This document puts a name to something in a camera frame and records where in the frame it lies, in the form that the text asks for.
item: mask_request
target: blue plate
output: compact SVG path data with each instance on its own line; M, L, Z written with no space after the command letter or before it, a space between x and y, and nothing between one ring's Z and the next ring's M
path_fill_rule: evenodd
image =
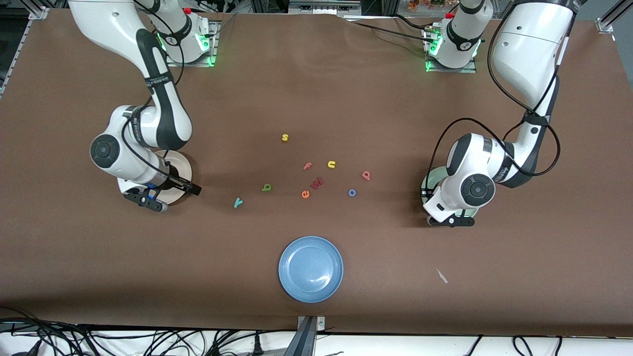
M318 236L304 236L289 244L281 255L279 280L296 300L322 302L341 285L343 259L330 241Z

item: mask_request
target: gray floor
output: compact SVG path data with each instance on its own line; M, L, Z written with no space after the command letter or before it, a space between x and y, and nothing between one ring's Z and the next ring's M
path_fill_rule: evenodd
M576 19L595 20L604 15L617 2L617 0L589 0L580 8ZM629 10L613 25L613 31L620 59L633 89L633 10Z

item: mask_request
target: white floor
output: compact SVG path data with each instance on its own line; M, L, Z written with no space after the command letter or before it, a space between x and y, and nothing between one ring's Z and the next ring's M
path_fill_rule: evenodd
M250 334L252 331L243 331L236 335ZM152 331L121 332L110 331L97 334L109 336L128 336L153 334ZM206 344L210 345L214 331L205 331ZM261 335L261 346L265 350L278 350L288 346L294 333L278 332ZM468 353L474 336L319 336L316 342L315 356L328 356L341 353L341 356L371 356L371 355L419 355L419 356L464 356ZM105 340L98 339L99 343L115 355L141 356L152 341L152 337L135 340ZM11 336L9 333L0 334L0 356L10 356L18 352L28 351L37 341L37 338L27 336ZM176 338L164 342L152 354L159 355L166 350ZM192 345L194 353L200 355L204 345L203 337L199 334L187 341ZM553 356L558 340L556 338L526 338L534 356ZM234 352L238 355L247 355L253 351L253 338L245 338L222 348L224 355ZM58 343L63 351L68 348L63 343ZM528 355L520 344L520 350ZM185 348L175 348L167 353L171 356L187 356ZM518 355L512 345L511 337L483 337L473 356L478 355ZM632 339L606 339L606 338L564 338L559 356L632 356ZM42 345L39 356L54 356L52 348Z

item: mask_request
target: brown table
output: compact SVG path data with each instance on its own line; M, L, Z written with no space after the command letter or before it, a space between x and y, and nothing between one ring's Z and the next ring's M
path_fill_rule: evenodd
M97 324L274 329L318 314L336 331L630 335L633 96L591 22L576 24L560 71L558 166L499 188L473 228L426 226L419 186L445 126L469 116L502 133L522 116L490 80L486 49L477 74L426 73L414 39L328 15L236 16L216 67L187 68L178 86L194 125L182 152L203 192L158 214L121 197L88 154L114 108L147 98L139 72L52 10L0 101L0 300ZM471 130L455 127L435 165ZM546 138L539 167L554 151ZM305 235L333 242L345 265L338 292L313 305L277 277Z

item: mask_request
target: white scrap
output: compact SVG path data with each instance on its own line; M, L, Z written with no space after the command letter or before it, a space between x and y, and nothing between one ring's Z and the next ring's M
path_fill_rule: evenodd
M440 272L439 269L436 269L436 271L439 274L439 277L444 281L444 284L448 284L448 280L446 279L446 277L444 277L442 272Z

